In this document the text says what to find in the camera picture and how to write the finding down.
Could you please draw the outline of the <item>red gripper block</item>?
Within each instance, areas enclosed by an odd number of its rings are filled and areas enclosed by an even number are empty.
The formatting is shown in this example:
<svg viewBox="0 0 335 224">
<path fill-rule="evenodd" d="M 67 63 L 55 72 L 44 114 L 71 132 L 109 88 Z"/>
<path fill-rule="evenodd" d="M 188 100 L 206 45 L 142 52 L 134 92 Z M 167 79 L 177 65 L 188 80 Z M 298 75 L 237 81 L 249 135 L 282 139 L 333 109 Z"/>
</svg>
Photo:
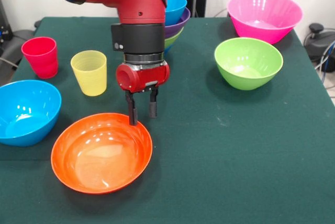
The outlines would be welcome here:
<svg viewBox="0 0 335 224">
<path fill-rule="evenodd" d="M 137 110 L 133 93 L 142 92 L 147 87 L 154 85 L 151 89 L 149 102 L 150 118 L 157 117 L 157 95 L 158 86 L 164 84 L 170 77 L 170 67 L 166 61 L 158 64 L 134 65 L 122 63 L 116 69 L 116 80 L 118 85 L 126 93 L 128 103 L 129 124 L 136 126 Z"/>
</svg>

